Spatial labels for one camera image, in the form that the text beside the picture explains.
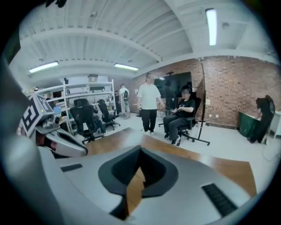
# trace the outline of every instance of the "black t-shirt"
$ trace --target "black t-shirt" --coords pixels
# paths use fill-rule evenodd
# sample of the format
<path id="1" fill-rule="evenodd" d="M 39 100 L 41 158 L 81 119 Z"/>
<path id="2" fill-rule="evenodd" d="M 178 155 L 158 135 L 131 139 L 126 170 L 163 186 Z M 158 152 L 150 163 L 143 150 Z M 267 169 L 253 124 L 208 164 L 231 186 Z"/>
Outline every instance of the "black t-shirt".
<path id="1" fill-rule="evenodd" d="M 192 112 L 186 112 L 183 110 L 177 111 L 176 116 L 182 117 L 182 118 L 193 117 L 194 110 L 195 110 L 195 101 L 193 99 L 190 99 L 188 101 L 181 100 L 179 103 L 179 106 L 177 108 L 179 108 L 179 107 L 192 107 L 193 111 Z"/>

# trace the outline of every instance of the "metal shelving unit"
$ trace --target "metal shelving unit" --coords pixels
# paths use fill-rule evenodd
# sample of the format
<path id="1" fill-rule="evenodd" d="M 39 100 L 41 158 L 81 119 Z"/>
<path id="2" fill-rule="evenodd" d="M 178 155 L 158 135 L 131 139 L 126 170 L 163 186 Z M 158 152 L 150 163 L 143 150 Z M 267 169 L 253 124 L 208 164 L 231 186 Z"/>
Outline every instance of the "metal shelving unit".
<path id="1" fill-rule="evenodd" d="M 70 89 L 70 88 L 78 88 L 78 87 L 86 87 L 86 86 L 89 86 L 89 87 L 111 86 L 112 91 L 97 91 L 97 92 L 90 92 L 90 93 L 67 94 L 67 90 Z M 62 85 L 45 88 L 45 89 L 36 91 L 36 93 L 44 95 L 44 94 L 56 92 L 56 91 L 62 91 L 61 97 L 52 98 L 50 100 L 47 100 L 47 102 L 54 102 L 54 101 L 58 101 L 58 100 L 62 100 L 62 99 L 64 100 L 64 102 L 59 104 L 59 105 L 61 106 L 61 111 L 66 112 L 66 116 L 67 116 L 66 125 L 67 125 L 69 133 L 71 133 L 71 134 L 73 134 L 71 122 L 74 121 L 74 119 L 69 118 L 68 111 L 70 110 L 71 107 L 67 104 L 68 99 L 70 99 L 70 98 L 82 98 L 82 97 L 92 96 L 92 95 L 111 94 L 113 96 L 113 101 L 110 100 L 110 102 L 106 102 L 106 104 L 113 104 L 114 108 L 116 109 L 113 80 L 111 82 L 88 82 L 88 83 L 81 83 L 81 84 L 65 84 L 65 82 L 63 82 Z M 91 105 L 98 106 L 98 103 L 91 103 Z"/>

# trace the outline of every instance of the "person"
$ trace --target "person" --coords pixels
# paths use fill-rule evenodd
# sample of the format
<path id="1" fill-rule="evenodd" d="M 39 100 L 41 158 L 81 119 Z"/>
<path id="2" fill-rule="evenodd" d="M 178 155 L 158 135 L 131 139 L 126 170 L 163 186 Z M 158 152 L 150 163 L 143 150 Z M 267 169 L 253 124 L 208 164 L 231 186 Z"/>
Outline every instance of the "person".
<path id="1" fill-rule="evenodd" d="M 170 139 L 172 145 L 177 145 L 180 141 L 178 135 L 178 127 L 182 125 L 188 125 L 188 121 L 185 118 L 194 116 L 195 101 L 190 99 L 191 89 L 185 85 L 181 89 L 182 100 L 178 107 L 172 110 L 172 115 L 165 116 L 163 119 L 164 131 L 166 133 L 165 139 Z"/>
<path id="2" fill-rule="evenodd" d="M 154 77 L 151 73 L 146 74 L 145 84 L 140 86 L 137 97 L 137 107 L 138 109 L 141 108 L 144 131 L 149 130 L 150 134 L 153 135 L 157 117 L 157 100 L 162 108 L 165 106 L 158 88 L 154 85 Z"/>
<path id="3" fill-rule="evenodd" d="M 122 114 L 130 118 L 130 107 L 129 107 L 129 90 L 125 88 L 124 84 L 120 85 L 119 96 L 120 96 L 120 104 L 121 104 L 121 112 Z"/>
<path id="4" fill-rule="evenodd" d="M 263 137 L 267 133 L 267 129 L 270 126 L 275 114 L 275 105 L 269 95 L 266 95 L 265 98 L 257 98 L 256 106 L 258 109 L 257 118 L 261 119 L 259 124 L 255 127 L 252 136 L 247 138 L 247 140 L 252 144 L 256 141 L 259 143 L 262 142 Z"/>
<path id="5" fill-rule="evenodd" d="M 121 112 L 121 105 L 120 105 L 118 91 L 115 91 L 115 105 L 116 105 L 116 115 L 119 115 L 119 113 Z"/>

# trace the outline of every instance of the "sneaker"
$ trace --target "sneaker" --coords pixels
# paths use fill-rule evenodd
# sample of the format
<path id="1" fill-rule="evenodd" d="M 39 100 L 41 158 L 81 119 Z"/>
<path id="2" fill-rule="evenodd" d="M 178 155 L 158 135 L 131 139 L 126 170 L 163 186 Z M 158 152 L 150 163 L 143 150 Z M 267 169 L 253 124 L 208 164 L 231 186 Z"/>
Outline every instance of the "sneaker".
<path id="1" fill-rule="evenodd" d="M 180 136 L 178 135 L 177 138 L 176 138 L 175 140 L 173 140 L 171 144 L 172 144 L 173 146 L 176 146 L 177 143 L 179 143 L 179 141 L 180 141 Z"/>

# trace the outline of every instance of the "office chair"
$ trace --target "office chair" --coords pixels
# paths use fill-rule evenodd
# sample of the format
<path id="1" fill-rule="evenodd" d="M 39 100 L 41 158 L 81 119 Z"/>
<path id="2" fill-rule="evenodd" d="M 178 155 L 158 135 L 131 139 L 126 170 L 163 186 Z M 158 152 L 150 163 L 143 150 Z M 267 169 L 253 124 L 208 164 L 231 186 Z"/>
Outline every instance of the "office chair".
<path id="1" fill-rule="evenodd" d="M 103 137 L 103 135 L 94 136 L 94 132 L 96 132 L 99 127 L 94 120 L 94 113 L 97 113 L 97 110 L 95 110 L 92 105 L 72 107 L 70 113 L 76 122 L 77 133 L 84 137 L 84 140 L 82 141 L 83 144 L 85 142 L 89 143 L 94 141 L 96 138 Z M 84 123 L 86 123 L 88 130 L 84 130 Z"/>
<path id="2" fill-rule="evenodd" d="M 185 136 L 187 138 L 187 140 L 191 139 L 192 142 L 195 142 L 196 141 L 200 141 L 200 142 L 205 142 L 207 143 L 207 145 L 209 146 L 210 145 L 210 142 L 207 142 L 207 141 L 204 141 L 204 140 L 201 140 L 199 138 L 194 138 L 194 137 L 191 137 L 188 133 L 188 130 L 192 130 L 192 128 L 194 127 L 194 125 L 197 123 L 196 120 L 195 120 L 195 115 L 196 115 L 196 112 L 200 106 L 200 103 L 201 103 L 201 99 L 198 98 L 196 96 L 196 93 L 193 92 L 190 96 L 191 99 L 195 100 L 195 109 L 193 110 L 193 117 L 188 117 L 188 118 L 185 118 L 185 120 L 187 120 L 189 122 L 188 125 L 183 125 L 183 126 L 179 126 L 178 127 L 178 135 L 181 136 Z"/>
<path id="3" fill-rule="evenodd" d="M 114 130 L 113 125 L 119 125 L 119 123 L 116 123 L 115 120 L 115 115 L 110 115 L 106 106 L 106 103 L 103 99 L 98 100 L 98 107 L 100 107 L 100 110 L 102 112 L 102 121 L 105 122 L 105 126 L 112 126 Z"/>

